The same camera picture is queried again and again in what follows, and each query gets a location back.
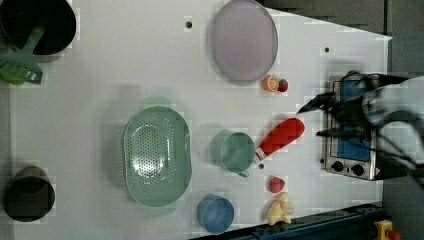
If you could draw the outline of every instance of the black bowl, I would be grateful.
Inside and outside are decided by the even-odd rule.
[[[52,55],[64,50],[76,32],[74,11],[66,0],[3,0],[1,26],[7,38],[21,49],[39,20],[45,19],[45,33],[35,55]]]

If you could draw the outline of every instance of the yellow toy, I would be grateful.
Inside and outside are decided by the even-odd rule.
[[[289,202],[284,202],[287,199],[288,194],[286,192],[280,193],[275,197],[274,202],[268,209],[268,224],[273,226],[280,219],[283,219],[286,223],[291,223],[288,214],[294,212],[295,206]]]
[[[388,220],[374,222],[378,230],[378,236],[375,240],[402,240],[400,233],[393,231],[393,223]]]

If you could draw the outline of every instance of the blue bowl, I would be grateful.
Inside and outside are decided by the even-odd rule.
[[[227,199],[210,193],[197,206],[197,220],[211,234],[221,234],[233,223],[234,207]]]

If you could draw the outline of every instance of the cup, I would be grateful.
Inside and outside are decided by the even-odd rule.
[[[253,162],[255,146],[249,135],[223,130],[212,142],[211,156],[224,169],[248,177],[247,169]]]
[[[38,167],[27,167],[12,179],[3,199],[6,214],[20,222],[44,217],[53,207],[55,193],[47,174]]]
[[[227,199],[210,193],[197,206],[197,220],[208,232],[219,235],[233,223],[234,207]]]

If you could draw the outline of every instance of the mug handle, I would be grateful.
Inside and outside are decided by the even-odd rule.
[[[244,171],[244,172],[241,172],[241,173],[237,173],[237,174],[241,177],[244,177],[244,178],[247,178],[249,176],[249,172],[247,170]]]

